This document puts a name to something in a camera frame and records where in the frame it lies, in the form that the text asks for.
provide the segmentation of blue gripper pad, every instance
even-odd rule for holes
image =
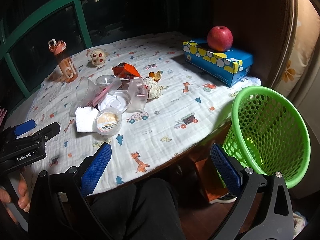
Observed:
[[[20,136],[20,135],[32,130],[35,127],[36,127],[36,122],[31,119],[31,120],[29,120],[27,122],[24,122],[24,123],[18,125],[16,127],[16,129],[14,130],[14,134],[16,136]]]
[[[233,168],[225,151],[217,144],[213,144],[210,150],[210,157],[229,192],[239,197],[241,193],[241,178]]]
[[[104,143],[99,149],[95,159],[91,162],[81,178],[80,192],[83,197],[92,194],[102,173],[111,159],[111,146]]]

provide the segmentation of apple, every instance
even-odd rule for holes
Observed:
[[[215,26],[208,33],[207,43],[211,49],[219,52],[225,52],[231,48],[233,36],[227,27]]]

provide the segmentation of person's leg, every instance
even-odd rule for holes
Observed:
[[[181,229],[177,200],[168,182],[153,178],[137,190],[124,239],[186,239]]]
[[[115,240],[122,240],[132,212],[137,187],[134,184],[95,198],[91,209]]]

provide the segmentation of green basket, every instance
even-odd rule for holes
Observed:
[[[232,125],[222,145],[243,167],[272,175],[280,171],[288,188],[306,174],[310,161],[307,127],[297,109],[272,89],[242,89],[232,104]]]

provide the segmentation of blue box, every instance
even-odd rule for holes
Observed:
[[[253,64],[253,55],[231,47],[226,52],[213,52],[205,39],[185,41],[182,45],[186,61],[208,72],[232,87],[247,75]]]

